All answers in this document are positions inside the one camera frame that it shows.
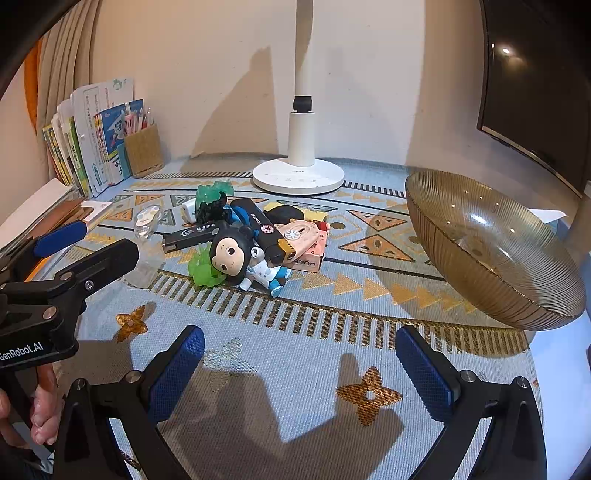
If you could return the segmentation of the person's left hand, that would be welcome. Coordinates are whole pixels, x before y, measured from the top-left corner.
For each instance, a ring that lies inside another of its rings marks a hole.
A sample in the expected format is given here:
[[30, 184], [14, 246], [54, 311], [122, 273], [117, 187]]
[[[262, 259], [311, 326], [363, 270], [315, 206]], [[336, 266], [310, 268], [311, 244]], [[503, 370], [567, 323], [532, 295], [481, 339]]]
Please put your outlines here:
[[[53, 445], [56, 441], [63, 401], [58, 397], [57, 379], [52, 364], [37, 368], [38, 385], [36, 387], [30, 420], [31, 438], [38, 445]], [[26, 448], [27, 442], [17, 433], [8, 421], [11, 413], [10, 400], [4, 390], [1, 391], [1, 436], [8, 445]]]

